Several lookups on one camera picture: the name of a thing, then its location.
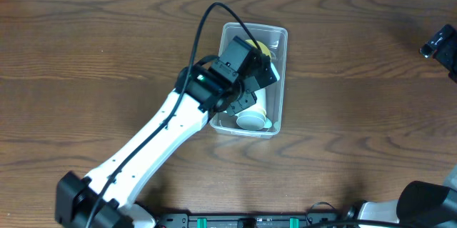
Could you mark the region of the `yellow bowl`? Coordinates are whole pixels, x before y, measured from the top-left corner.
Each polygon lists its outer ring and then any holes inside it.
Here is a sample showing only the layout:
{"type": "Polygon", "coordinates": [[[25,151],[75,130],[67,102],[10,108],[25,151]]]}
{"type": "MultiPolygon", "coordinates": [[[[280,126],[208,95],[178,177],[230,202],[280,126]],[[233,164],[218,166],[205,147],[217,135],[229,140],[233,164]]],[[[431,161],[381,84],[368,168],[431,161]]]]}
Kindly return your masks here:
{"type": "Polygon", "coordinates": [[[265,54],[266,56],[268,56],[269,58],[271,58],[271,52],[270,50],[268,49],[268,47],[263,44],[261,41],[257,41],[257,43],[255,43],[253,40],[251,39],[247,39],[246,40],[246,43],[250,44],[253,48],[255,49],[260,49],[261,52],[263,54],[265,54]]]}

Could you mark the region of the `clear plastic container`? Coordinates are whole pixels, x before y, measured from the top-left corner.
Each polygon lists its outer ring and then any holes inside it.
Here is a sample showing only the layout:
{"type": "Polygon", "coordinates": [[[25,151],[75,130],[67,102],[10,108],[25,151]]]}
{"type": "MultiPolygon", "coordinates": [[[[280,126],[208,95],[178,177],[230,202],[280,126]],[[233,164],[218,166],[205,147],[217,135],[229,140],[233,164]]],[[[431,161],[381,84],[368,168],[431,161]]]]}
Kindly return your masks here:
{"type": "Polygon", "coordinates": [[[226,113],[216,114],[209,122],[216,132],[242,137],[258,137],[270,139],[281,130],[283,112],[283,94],[286,78],[286,58],[288,49],[288,32],[283,27],[265,24],[247,23],[246,27],[257,41],[265,44],[271,52],[271,61],[279,73],[280,79],[266,87],[266,116],[272,122],[270,129],[259,131],[245,130],[236,123],[236,116],[230,117],[226,113]]]}

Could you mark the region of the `white cup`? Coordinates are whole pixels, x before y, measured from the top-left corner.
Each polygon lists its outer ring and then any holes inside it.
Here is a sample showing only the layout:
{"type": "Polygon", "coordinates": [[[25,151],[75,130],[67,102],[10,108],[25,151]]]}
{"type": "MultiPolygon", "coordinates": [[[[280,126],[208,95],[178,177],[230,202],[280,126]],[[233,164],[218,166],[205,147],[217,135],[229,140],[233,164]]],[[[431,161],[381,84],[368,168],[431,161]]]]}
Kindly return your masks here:
{"type": "Polygon", "coordinates": [[[259,131],[264,129],[266,116],[266,90],[260,89],[255,92],[257,97],[256,103],[246,110],[236,114],[236,123],[239,127],[250,131],[259,131]]]}

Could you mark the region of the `mint green spoon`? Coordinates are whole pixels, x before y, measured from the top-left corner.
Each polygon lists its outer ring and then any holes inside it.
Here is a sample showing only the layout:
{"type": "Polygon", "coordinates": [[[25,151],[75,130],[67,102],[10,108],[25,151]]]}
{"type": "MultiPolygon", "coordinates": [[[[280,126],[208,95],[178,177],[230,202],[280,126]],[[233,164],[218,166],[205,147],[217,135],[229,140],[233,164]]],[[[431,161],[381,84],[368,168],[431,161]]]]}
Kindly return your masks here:
{"type": "Polygon", "coordinates": [[[264,123],[264,129],[270,129],[272,127],[272,122],[270,119],[266,118],[264,123]]]}

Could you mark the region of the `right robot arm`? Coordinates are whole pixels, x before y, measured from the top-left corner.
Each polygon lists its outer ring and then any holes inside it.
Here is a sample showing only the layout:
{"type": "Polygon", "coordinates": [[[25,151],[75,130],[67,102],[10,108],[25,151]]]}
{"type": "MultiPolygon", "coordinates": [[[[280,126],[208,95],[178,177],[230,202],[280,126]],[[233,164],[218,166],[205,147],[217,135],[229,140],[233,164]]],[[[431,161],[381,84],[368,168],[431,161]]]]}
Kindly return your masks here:
{"type": "MultiPolygon", "coordinates": [[[[444,25],[419,50],[433,58],[456,80],[456,28],[444,25]]],[[[456,228],[456,169],[442,185],[414,181],[406,186],[399,199],[388,202],[363,202],[346,215],[352,227],[450,227],[456,228]]]]}

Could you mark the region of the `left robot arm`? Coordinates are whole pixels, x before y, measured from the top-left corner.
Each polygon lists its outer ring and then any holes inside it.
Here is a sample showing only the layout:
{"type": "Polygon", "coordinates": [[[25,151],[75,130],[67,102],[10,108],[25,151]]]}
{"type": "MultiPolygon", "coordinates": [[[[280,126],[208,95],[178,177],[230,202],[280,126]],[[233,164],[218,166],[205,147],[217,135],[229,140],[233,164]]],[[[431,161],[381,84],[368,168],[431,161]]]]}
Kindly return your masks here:
{"type": "Polygon", "coordinates": [[[205,56],[179,73],[158,112],[117,153],[84,178],[68,172],[56,186],[54,218],[62,227],[155,227],[136,198],[159,167],[214,114],[253,106],[257,92],[282,83],[268,56],[205,56]]]}

